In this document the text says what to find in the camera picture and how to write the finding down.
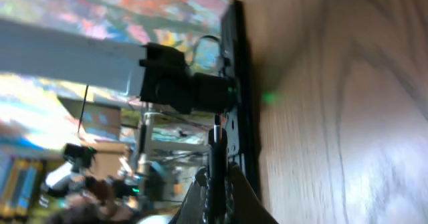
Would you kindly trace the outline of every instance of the graffiti wall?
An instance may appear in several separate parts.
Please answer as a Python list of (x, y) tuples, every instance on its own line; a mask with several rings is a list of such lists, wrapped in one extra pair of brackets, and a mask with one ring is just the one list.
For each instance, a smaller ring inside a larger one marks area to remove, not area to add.
[[(196, 56), (192, 46), (202, 35), (219, 35), (219, 17), (226, 5), (227, 0), (0, 0), (0, 17), (98, 39), (173, 46), (185, 52), (188, 62), (195, 58), (193, 71), (210, 74), (217, 44), (203, 42)], [(0, 74), (0, 124), (19, 120), (16, 128), (28, 139), (56, 148), (60, 136), (71, 136), (76, 129), (76, 120), (56, 96), (81, 98), (84, 89), (85, 85), (60, 80)], [(91, 86), (88, 100), (100, 99), (133, 104), (126, 96)], [(47, 134), (52, 130), (55, 136)]]

